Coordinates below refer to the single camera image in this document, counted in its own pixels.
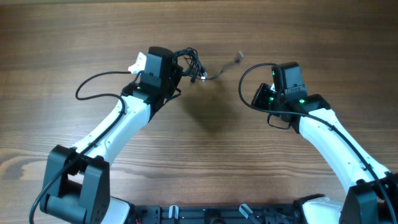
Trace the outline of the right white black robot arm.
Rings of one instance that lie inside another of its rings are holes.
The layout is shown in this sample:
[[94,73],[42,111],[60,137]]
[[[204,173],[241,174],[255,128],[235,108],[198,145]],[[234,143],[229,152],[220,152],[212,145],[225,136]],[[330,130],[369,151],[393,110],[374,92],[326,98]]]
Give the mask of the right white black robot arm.
[[296,62],[270,63],[251,108],[287,123],[322,155],[345,190],[340,202],[315,194],[295,201],[297,223],[397,223],[397,174],[372,158],[319,94],[309,95]]

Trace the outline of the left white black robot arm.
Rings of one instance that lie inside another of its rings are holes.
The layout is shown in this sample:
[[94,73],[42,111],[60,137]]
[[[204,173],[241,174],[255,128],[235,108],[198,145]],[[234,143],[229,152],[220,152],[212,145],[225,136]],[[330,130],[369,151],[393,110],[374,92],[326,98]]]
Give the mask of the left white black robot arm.
[[129,67],[135,78],[116,95],[112,112],[72,147],[57,145],[50,151],[30,223],[37,209],[69,223],[140,222],[133,204],[110,195],[110,167],[133,135],[180,94],[178,58],[185,53],[150,47]]

